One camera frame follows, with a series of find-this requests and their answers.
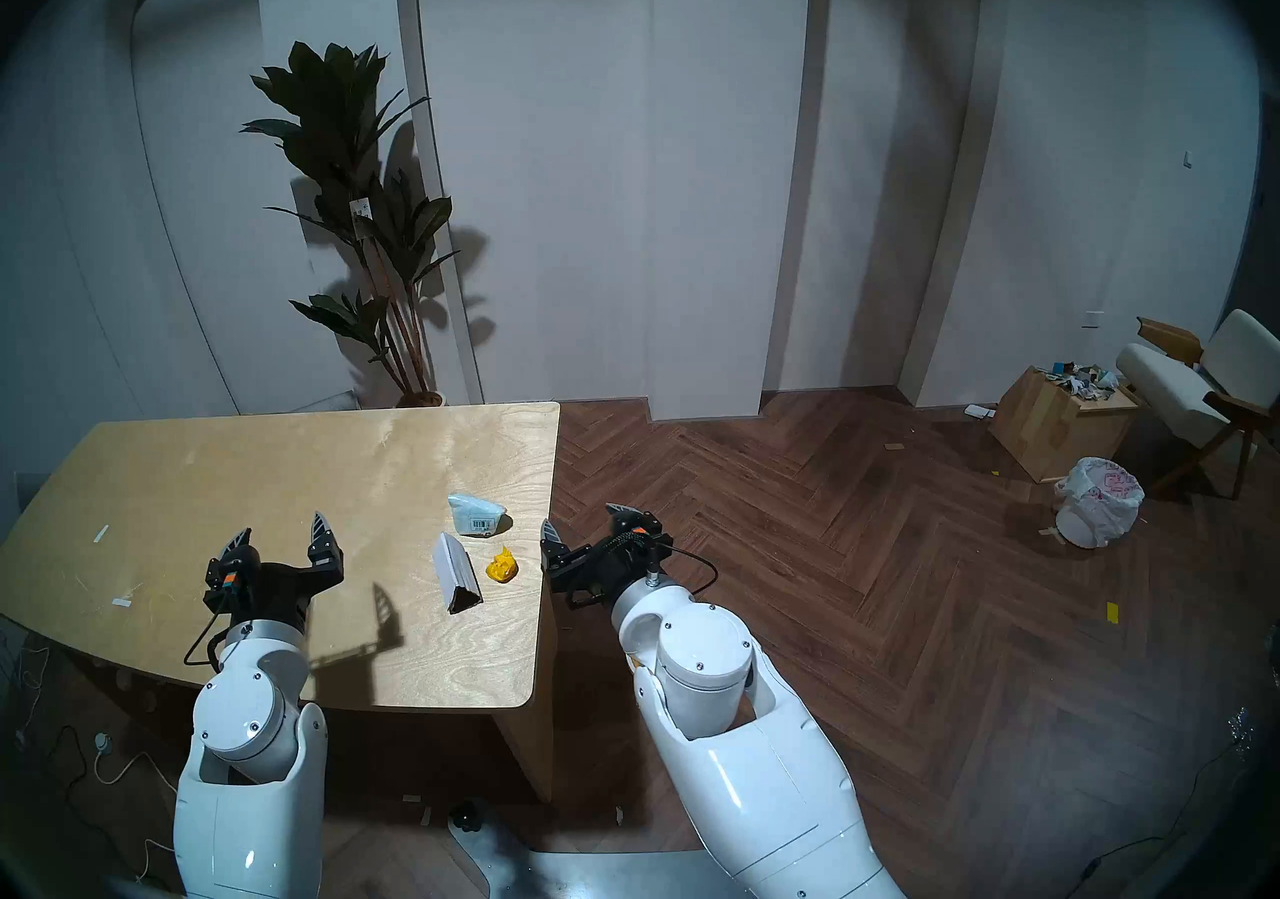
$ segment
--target wooden box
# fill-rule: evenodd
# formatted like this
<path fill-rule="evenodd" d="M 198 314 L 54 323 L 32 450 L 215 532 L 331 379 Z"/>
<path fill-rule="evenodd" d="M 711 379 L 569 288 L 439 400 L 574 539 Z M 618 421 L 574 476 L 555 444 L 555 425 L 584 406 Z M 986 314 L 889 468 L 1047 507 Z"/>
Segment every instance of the wooden box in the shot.
<path fill-rule="evenodd" d="M 1027 369 L 1000 400 L 991 433 L 1036 482 L 1055 482 L 1080 458 L 1110 458 L 1140 409 L 1123 388 L 1085 401 Z"/>

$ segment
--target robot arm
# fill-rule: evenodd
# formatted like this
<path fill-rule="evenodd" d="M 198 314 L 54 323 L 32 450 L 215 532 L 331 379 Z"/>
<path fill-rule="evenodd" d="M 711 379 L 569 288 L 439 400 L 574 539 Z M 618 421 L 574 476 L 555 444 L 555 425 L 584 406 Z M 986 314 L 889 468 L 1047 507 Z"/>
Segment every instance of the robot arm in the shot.
<path fill-rule="evenodd" d="M 901 896 L 844 762 L 746 625 L 660 570 L 672 548 L 652 514 L 609 512 L 612 537 L 577 551 L 544 525 L 544 567 L 571 606 L 609 606 L 636 704 L 710 855 L 760 899 Z M 755 720 L 730 730 L 744 694 Z"/>
<path fill-rule="evenodd" d="M 320 707 L 298 706 L 302 635 L 311 597 L 342 581 L 342 549 L 320 514 L 308 569 L 264 563 L 248 540 L 237 534 L 205 576 L 205 604 L 230 625 L 196 697 L 174 853 L 191 896 L 315 899 L 329 730 Z"/>

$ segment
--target table top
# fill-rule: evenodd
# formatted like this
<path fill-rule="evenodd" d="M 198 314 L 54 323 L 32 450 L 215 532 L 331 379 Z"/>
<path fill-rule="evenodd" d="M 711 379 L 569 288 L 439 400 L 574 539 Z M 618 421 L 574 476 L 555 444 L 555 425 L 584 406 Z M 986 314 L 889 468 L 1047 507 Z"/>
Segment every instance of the table top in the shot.
<path fill-rule="evenodd" d="M 251 526 L 264 561 L 306 567 L 319 510 L 346 578 L 311 602 L 305 698 L 522 706 L 534 688 L 539 531 L 558 425 L 558 403 L 99 424 L 0 548 L 0 612 L 97 658 L 202 683 L 209 666 L 186 667 L 182 656 L 209 622 L 209 560 Z M 453 533 L 451 492 L 493 499 L 511 517 L 495 537 L 461 538 L 484 602 L 454 616 L 431 560 L 440 531 Z M 520 570 L 499 585 L 484 570 L 503 546 Z"/>

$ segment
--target trash bin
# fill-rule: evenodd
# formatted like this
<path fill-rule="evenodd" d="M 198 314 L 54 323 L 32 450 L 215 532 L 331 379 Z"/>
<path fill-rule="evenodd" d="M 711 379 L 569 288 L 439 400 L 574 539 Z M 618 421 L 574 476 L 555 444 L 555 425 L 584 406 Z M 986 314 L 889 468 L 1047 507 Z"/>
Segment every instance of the trash bin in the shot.
<path fill-rule="evenodd" d="M 1106 458 L 1080 458 L 1053 492 L 1062 502 L 1057 531 L 1082 548 L 1106 547 L 1128 534 L 1146 498 L 1138 480 Z"/>

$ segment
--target chair cushion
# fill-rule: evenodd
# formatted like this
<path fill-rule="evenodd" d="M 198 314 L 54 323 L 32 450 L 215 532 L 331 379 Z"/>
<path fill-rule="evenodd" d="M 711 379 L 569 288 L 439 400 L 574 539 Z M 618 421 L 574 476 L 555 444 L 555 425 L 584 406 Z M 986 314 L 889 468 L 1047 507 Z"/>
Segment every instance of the chair cushion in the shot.
<path fill-rule="evenodd" d="M 1203 447 L 1228 424 L 1225 416 L 1204 402 L 1204 393 L 1216 387 L 1169 355 L 1128 344 L 1116 359 L 1116 368 L 1183 441 Z"/>
<path fill-rule="evenodd" d="M 1280 397 L 1280 341 L 1244 310 L 1231 310 L 1204 347 L 1201 368 L 1231 396 L 1270 407 Z"/>

